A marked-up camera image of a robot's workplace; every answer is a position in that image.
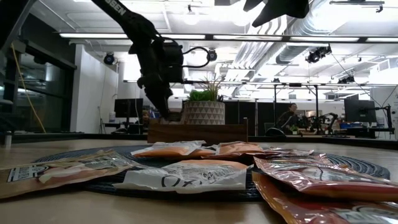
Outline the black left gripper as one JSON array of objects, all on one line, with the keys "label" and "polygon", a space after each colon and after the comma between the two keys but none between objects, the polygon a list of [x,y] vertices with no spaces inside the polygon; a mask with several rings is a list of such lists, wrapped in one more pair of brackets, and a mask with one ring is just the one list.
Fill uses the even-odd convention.
[{"label": "black left gripper", "polygon": [[141,67],[141,77],[137,80],[139,88],[144,89],[146,97],[159,111],[161,117],[168,118],[169,97],[173,95],[170,85],[160,74],[159,54],[163,52],[163,37],[133,37],[129,54],[137,55]]}]

